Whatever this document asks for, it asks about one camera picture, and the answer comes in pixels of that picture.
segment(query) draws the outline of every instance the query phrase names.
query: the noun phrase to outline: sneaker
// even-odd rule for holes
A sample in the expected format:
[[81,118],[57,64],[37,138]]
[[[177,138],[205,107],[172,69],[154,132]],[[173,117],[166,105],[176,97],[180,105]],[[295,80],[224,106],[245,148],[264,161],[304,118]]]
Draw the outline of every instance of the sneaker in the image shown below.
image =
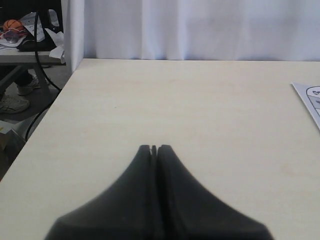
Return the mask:
[[19,96],[26,96],[26,95],[32,93],[34,89],[41,88],[37,75],[35,75],[35,74],[31,74],[31,75],[32,75],[32,81],[29,83],[29,85],[27,85],[27,86],[18,86],[17,85],[16,86]]
[[26,99],[3,95],[0,100],[0,114],[18,114],[26,110],[30,102]]

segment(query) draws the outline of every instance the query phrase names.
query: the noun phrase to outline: desk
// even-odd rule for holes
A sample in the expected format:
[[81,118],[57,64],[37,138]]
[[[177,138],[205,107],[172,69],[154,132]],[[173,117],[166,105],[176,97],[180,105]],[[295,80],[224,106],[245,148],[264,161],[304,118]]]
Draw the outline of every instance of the desk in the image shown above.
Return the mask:
[[108,188],[139,145],[277,240],[320,236],[320,133],[290,83],[320,62],[84,59],[0,183],[1,240],[42,240]]
[[[39,59],[43,65],[61,65],[57,58],[49,57],[48,51],[39,52]],[[32,67],[39,79],[41,90],[48,102],[52,100],[50,90],[44,75],[42,74],[35,57],[34,52],[20,52],[16,48],[0,51],[0,65],[15,65],[15,70],[11,75],[0,81],[0,91],[4,91],[10,84],[14,82],[17,76],[24,71],[24,67]]]

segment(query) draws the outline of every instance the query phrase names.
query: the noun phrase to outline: basketball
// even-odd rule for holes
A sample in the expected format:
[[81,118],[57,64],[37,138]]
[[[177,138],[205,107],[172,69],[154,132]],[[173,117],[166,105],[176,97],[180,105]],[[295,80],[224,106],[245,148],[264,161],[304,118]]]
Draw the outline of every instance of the basketball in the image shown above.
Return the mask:
[[19,20],[10,19],[5,21],[3,24],[3,31],[6,33],[9,30],[19,34],[25,30],[25,27]]

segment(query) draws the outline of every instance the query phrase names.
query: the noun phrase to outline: white curtain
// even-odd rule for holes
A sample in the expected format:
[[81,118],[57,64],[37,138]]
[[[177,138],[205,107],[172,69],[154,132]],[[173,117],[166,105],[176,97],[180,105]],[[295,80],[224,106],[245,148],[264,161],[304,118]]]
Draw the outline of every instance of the white curtain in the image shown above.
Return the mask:
[[72,70],[82,57],[320,59],[319,0],[62,1]]

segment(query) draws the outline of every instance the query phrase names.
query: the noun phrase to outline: black plastic part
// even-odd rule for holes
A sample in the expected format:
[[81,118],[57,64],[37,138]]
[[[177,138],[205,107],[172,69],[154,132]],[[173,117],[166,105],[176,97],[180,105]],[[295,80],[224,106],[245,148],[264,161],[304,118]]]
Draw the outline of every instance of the black plastic part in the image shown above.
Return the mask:
[[206,190],[168,145],[158,150],[157,186],[166,239],[273,239],[263,224],[239,213]]
[[121,177],[100,196],[59,218],[46,240],[161,240],[156,158],[139,148]]

